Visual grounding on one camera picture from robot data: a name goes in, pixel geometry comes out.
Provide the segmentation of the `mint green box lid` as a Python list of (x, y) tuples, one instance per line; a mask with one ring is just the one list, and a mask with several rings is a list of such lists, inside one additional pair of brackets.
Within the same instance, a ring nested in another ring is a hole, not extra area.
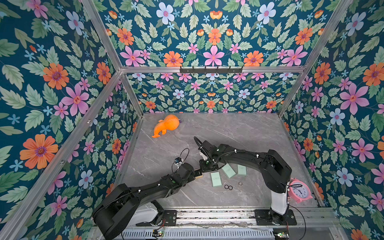
[(219, 172), (211, 173), (211, 180), (213, 187), (219, 187), (222, 185), (221, 176)]

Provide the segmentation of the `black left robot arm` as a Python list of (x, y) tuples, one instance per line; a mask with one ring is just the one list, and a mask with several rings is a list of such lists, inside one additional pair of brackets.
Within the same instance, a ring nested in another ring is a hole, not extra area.
[(95, 207), (92, 218), (106, 240), (118, 237), (127, 226), (162, 225), (164, 209), (157, 202), (176, 194), (195, 180), (192, 165), (183, 163), (174, 173), (141, 187), (120, 184)]

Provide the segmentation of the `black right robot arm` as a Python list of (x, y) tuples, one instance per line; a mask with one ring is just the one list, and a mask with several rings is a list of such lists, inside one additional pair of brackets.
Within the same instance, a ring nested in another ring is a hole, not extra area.
[(237, 164), (260, 172), (265, 185), (271, 191), (271, 215), (276, 217), (286, 215), (289, 209), (288, 189), (292, 168), (277, 151), (251, 152), (226, 144), (216, 147), (208, 141), (200, 141), (197, 137), (194, 137), (194, 140), (203, 157), (200, 160), (202, 172), (215, 172), (230, 164)]

